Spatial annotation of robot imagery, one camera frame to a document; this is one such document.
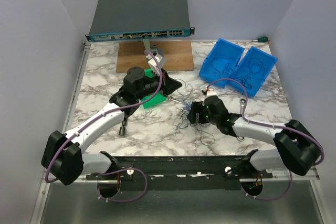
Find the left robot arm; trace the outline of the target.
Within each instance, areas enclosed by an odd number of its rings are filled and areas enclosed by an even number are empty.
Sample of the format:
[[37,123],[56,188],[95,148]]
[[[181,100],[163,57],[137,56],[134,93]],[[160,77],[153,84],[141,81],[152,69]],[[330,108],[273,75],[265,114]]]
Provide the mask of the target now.
[[54,131],[50,134],[41,159],[47,170],[45,181],[51,183],[49,175],[54,175],[64,185],[86,174],[112,179],[117,171],[115,158],[106,152],[86,154],[86,149],[107,130],[130,117],[142,105],[143,98],[152,98],[157,93],[168,97],[181,86],[165,70],[147,77],[142,68],[130,68],[122,87],[99,112],[65,133]]

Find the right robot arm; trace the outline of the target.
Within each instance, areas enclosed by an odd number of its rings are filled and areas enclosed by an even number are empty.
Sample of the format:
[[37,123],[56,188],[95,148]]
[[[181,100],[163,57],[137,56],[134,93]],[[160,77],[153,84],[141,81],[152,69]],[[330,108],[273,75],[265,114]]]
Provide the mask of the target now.
[[247,155],[241,171],[249,178],[273,168],[286,168],[304,176],[324,157],[322,147],[299,121],[267,124],[248,120],[242,114],[230,113],[216,95],[206,97],[203,102],[192,102],[187,119],[192,124],[215,125],[225,135],[251,138],[274,146],[271,150],[253,150]]

